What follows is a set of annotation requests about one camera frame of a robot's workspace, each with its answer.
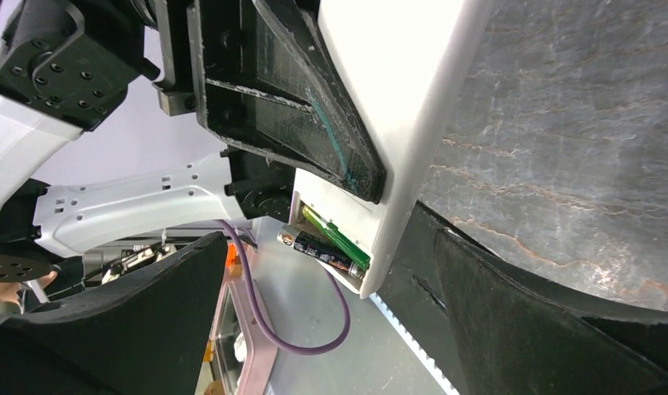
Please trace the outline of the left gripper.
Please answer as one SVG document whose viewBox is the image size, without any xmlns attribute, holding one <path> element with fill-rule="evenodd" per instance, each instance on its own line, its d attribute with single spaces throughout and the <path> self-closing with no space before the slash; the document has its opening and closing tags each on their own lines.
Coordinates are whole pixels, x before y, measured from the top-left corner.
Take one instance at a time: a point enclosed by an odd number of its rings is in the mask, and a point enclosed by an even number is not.
<svg viewBox="0 0 668 395">
<path fill-rule="evenodd" d="M 160 37 L 164 76 L 154 86 L 166 114 L 196 108 L 199 124 L 223 142 L 380 201 L 385 166 L 327 50 L 317 2 L 147 5 Z"/>
</svg>

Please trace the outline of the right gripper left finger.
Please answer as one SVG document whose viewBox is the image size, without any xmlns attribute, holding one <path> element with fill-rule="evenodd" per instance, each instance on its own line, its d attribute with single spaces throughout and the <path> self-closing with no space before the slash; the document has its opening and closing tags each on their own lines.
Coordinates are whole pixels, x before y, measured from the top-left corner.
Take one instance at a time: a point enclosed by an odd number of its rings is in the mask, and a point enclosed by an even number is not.
<svg viewBox="0 0 668 395">
<path fill-rule="evenodd" d="M 116 281 L 0 314 L 0 394 L 192 394 L 228 250 L 206 235 Z"/>
</svg>

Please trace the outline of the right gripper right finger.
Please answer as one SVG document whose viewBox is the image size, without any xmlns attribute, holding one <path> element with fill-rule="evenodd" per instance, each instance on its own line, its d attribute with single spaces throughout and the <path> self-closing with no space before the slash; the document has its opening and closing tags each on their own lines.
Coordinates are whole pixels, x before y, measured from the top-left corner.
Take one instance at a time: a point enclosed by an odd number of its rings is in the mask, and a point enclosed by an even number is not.
<svg viewBox="0 0 668 395">
<path fill-rule="evenodd" d="M 537 276 L 450 231 L 434 263 L 473 394 L 668 394 L 668 312 Z"/>
</svg>

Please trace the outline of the white grey remote control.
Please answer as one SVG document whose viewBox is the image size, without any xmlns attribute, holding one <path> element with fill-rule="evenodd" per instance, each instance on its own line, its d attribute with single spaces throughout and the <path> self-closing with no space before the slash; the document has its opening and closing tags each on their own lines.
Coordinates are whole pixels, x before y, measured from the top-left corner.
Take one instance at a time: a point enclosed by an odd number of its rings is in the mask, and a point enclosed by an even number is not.
<svg viewBox="0 0 668 395">
<path fill-rule="evenodd" d="M 327 49 L 387 179 L 379 204 L 372 204 L 298 170 L 292 216 L 311 207 L 369 255 L 360 281 L 334 272 L 361 298 L 387 275 L 493 6 L 480 0 L 320 4 Z"/>
</svg>

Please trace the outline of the green battery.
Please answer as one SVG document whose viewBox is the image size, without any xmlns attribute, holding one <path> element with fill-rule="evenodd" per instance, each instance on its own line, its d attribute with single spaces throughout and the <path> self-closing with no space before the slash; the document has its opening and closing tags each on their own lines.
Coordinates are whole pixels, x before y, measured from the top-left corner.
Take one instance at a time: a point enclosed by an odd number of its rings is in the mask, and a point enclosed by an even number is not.
<svg viewBox="0 0 668 395">
<path fill-rule="evenodd" d="M 370 257 L 355 242 L 341 233 L 331 221 L 326 221 L 310 206 L 303 205 L 300 212 L 309 223 L 314 225 L 320 233 L 326 236 L 335 246 L 343 251 L 352 261 L 363 270 L 369 270 Z"/>
</svg>

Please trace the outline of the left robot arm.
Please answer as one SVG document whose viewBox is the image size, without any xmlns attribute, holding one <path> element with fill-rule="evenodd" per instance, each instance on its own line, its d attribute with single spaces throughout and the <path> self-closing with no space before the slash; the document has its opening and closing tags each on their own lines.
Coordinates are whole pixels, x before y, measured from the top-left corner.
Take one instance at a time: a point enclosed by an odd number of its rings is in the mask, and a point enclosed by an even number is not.
<svg viewBox="0 0 668 395">
<path fill-rule="evenodd" d="M 20 1 L 0 38 L 0 283 L 116 239 L 285 219 L 389 170 L 317 1 Z"/>
</svg>

